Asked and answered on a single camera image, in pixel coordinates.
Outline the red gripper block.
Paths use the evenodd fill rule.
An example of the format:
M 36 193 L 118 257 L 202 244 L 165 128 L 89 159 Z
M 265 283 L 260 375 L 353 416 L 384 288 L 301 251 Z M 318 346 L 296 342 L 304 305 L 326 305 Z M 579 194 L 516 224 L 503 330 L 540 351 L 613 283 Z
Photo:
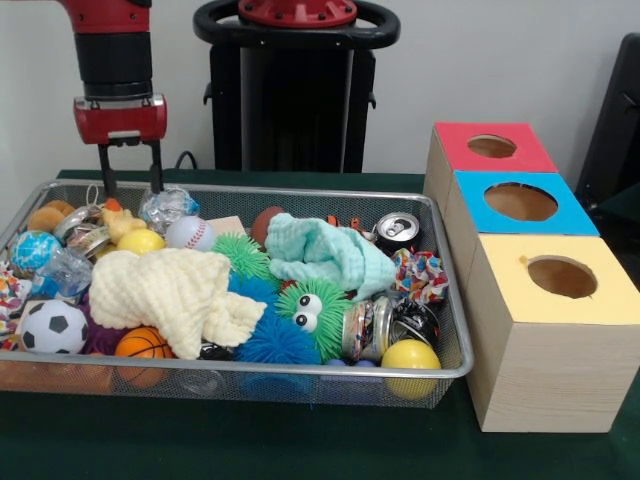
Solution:
M 168 107 L 162 94 L 136 100 L 89 100 L 76 97 L 74 118 L 81 140 L 98 145 L 106 196 L 117 194 L 117 181 L 109 161 L 111 141 L 135 139 L 149 142 L 152 153 L 150 185 L 153 193 L 163 190 L 163 169 L 159 141 L 166 134 Z

